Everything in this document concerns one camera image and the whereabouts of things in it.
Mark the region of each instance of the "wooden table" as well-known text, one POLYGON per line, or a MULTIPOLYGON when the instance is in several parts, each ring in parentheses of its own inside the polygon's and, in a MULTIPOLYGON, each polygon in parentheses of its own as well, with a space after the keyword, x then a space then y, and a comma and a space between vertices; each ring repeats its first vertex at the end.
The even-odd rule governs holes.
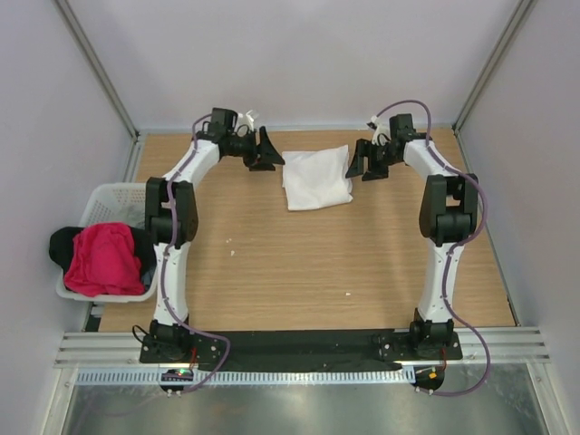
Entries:
MULTIPOLYGON (((324 150, 368 137, 366 131, 271 132, 276 148, 324 150)), ((451 130, 433 139, 463 169, 451 130)), ((138 182, 171 169, 189 135, 150 135, 138 182)), ((225 158, 196 192, 198 235, 188 257, 187 299, 197 328, 226 330, 405 327, 421 297, 427 263, 418 225, 424 182, 405 165, 388 179, 353 184, 350 204, 289 212, 282 170, 250 173, 225 158)), ((107 304, 100 331, 149 327, 155 297, 107 304)), ((465 249, 454 306, 477 326, 514 320, 487 235, 465 249)))

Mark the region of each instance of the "pink cloth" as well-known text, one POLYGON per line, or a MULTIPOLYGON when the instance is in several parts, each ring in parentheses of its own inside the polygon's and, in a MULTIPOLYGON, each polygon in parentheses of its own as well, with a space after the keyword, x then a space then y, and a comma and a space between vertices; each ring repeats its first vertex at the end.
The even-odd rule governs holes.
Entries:
POLYGON ((64 275, 64 285, 76 293, 142 295, 141 261, 134 255, 130 228, 122 223, 96 224, 73 240, 74 257, 64 275))

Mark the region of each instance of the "wall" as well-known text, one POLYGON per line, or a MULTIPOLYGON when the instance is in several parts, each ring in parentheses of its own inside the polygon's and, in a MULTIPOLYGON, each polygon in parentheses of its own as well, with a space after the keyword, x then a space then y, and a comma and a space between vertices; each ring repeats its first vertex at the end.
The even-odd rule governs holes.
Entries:
POLYGON ((188 129, 215 105, 364 128, 405 98, 452 123, 517 1, 71 3, 137 126, 188 129))
POLYGON ((51 233, 119 177, 129 135, 49 1, 0 3, 0 421, 39 433, 64 331, 86 305, 57 297, 51 233))
POLYGON ((517 313, 541 327, 573 410, 580 410, 579 21, 576 0, 537 2, 461 134, 490 197, 489 229, 517 313))

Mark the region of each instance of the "laundry basket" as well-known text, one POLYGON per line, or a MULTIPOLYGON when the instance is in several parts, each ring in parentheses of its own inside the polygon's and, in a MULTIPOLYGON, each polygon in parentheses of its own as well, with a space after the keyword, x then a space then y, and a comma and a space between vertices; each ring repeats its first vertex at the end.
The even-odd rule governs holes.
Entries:
MULTIPOLYGON (((145 227, 145 183, 101 184, 89 198, 79 227, 88 227, 101 222, 123 222, 131 227, 145 227)), ((56 293, 60 297, 75 301, 92 302, 140 302, 149 299, 157 289, 157 271, 150 288, 143 295, 98 295, 88 297, 72 292, 64 286, 61 271, 56 281, 56 293)))

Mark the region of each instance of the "white towel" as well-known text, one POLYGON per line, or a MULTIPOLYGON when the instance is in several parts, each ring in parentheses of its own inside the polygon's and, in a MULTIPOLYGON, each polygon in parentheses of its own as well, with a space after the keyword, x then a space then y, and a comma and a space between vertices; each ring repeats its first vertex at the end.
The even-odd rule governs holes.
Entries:
POLYGON ((317 210, 353 200, 348 170, 348 145, 322 151, 285 151, 282 187, 288 210, 317 210))

